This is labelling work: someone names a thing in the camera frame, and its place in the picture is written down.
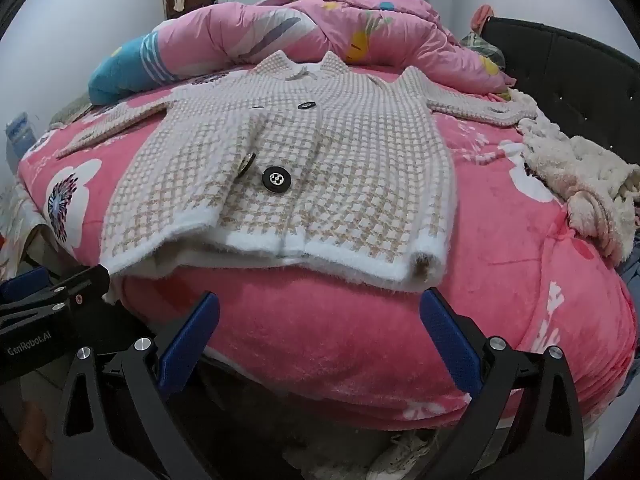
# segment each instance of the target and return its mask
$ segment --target yellow pineapple print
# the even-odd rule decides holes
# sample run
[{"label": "yellow pineapple print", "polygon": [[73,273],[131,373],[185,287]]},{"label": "yellow pineapple print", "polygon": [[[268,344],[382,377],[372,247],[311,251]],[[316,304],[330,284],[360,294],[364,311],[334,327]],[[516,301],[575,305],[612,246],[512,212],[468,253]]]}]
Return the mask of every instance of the yellow pineapple print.
[{"label": "yellow pineapple print", "polygon": [[362,61],[369,53],[369,37],[373,31],[380,25],[388,25],[392,21],[391,18],[382,18],[379,13],[375,16],[373,12],[367,12],[366,15],[364,30],[357,30],[351,37],[351,45],[345,55],[347,63]]}]

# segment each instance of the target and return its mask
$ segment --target round black button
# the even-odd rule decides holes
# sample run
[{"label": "round black button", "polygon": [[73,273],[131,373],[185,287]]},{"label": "round black button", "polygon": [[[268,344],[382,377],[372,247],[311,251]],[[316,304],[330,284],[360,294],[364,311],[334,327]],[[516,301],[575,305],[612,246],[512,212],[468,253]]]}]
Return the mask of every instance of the round black button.
[{"label": "round black button", "polygon": [[242,160],[242,162],[240,163],[238,176],[236,176],[236,178],[240,178],[241,176],[243,176],[248,171],[249,167],[254,163],[254,160],[255,160],[255,153],[247,153],[244,156],[244,159]]},{"label": "round black button", "polygon": [[280,166],[271,166],[264,170],[262,183],[272,193],[284,193],[291,186],[291,175]]}]

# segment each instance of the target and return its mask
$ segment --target white cloth hanging on hook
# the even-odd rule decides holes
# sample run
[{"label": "white cloth hanging on hook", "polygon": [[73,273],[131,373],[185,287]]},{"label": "white cloth hanging on hook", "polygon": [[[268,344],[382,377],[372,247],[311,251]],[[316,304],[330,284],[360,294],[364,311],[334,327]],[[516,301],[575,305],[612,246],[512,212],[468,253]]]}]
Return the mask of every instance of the white cloth hanging on hook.
[{"label": "white cloth hanging on hook", "polygon": [[184,10],[184,0],[174,0],[174,10],[182,12]]}]

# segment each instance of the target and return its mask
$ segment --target tufted headboard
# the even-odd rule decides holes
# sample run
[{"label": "tufted headboard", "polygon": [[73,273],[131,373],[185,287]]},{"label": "tufted headboard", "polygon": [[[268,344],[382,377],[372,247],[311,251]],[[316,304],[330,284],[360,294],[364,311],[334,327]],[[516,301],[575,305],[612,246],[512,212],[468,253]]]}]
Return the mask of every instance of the tufted headboard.
[{"label": "tufted headboard", "polygon": [[640,64],[610,46],[540,23],[490,18],[482,37],[500,48],[516,88],[568,136],[640,164]]}]

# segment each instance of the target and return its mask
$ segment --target checkered sweater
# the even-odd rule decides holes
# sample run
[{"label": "checkered sweater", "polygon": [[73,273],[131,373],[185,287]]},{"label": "checkered sweater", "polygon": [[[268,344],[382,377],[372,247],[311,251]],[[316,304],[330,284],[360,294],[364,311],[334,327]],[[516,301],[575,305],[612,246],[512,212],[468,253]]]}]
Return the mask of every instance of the checkered sweater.
[{"label": "checkered sweater", "polygon": [[[527,116],[521,105],[443,91],[414,67],[387,83],[331,52],[312,74],[277,52],[243,76],[118,107],[59,156],[167,110],[108,206],[100,262],[111,272],[298,264],[423,290],[444,273],[456,209],[430,107],[495,124]],[[270,166],[289,171],[286,192],[262,184]]]}]

